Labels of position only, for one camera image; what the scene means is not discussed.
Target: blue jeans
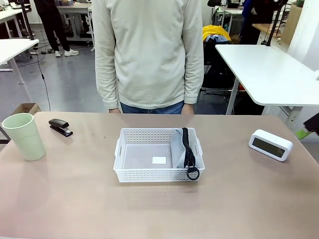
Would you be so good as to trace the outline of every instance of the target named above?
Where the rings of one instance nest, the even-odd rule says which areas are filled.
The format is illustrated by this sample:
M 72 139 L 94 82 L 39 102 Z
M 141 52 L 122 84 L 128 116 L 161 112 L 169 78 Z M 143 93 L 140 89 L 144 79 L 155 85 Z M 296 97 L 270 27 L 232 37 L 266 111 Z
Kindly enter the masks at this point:
M 180 115 L 181 109 L 184 106 L 184 101 L 179 102 L 172 106 L 167 106 L 164 108 L 158 108 L 153 110 L 145 110 L 137 107 L 127 106 L 121 103 L 122 111 L 125 114 L 171 114 Z

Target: yellow jacket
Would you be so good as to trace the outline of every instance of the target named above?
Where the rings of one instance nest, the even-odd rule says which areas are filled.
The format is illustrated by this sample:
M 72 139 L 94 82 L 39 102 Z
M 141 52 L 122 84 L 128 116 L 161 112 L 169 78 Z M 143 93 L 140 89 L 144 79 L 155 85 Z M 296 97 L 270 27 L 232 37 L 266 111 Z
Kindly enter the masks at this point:
M 228 32 L 225 31 L 221 26 L 213 26 L 213 25 L 208 25 L 203 27 L 203 41 L 206 40 L 206 38 L 210 35 L 222 35 L 224 36 L 227 40 L 231 40 Z

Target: green cup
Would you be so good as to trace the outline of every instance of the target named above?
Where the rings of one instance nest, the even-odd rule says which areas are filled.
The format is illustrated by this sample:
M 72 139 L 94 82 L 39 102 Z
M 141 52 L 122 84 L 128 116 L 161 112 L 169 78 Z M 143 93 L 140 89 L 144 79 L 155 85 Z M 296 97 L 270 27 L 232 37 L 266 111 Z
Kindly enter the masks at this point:
M 2 127 L 27 161 L 38 160 L 45 154 L 33 115 L 21 113 L 9 116 L 2 122 Z

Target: hand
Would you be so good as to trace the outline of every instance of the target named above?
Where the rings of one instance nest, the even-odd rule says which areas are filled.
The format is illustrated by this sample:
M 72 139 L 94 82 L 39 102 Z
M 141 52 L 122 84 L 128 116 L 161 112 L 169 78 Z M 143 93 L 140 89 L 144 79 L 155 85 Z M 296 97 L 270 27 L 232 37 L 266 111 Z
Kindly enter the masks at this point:
M 119 108 L 116 108 L 116 109 L 109 109 L 109 113 L 111 114 L 120 114 L 121 111 Z
M 181 109 L 182 115 L 193 115 L 194 114 L 194 107 L 190 104 L 184 104 L 183 109 Z

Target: digital alarm clock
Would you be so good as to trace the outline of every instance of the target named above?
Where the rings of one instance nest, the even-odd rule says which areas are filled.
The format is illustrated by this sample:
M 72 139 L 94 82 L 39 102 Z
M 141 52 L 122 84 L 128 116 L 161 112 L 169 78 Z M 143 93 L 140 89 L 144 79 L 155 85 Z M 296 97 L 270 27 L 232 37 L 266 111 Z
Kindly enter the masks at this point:
M 249 147 L 280 162 L 287 159 L 293 143 L 272 133 L 256 130 L 250 138 Z

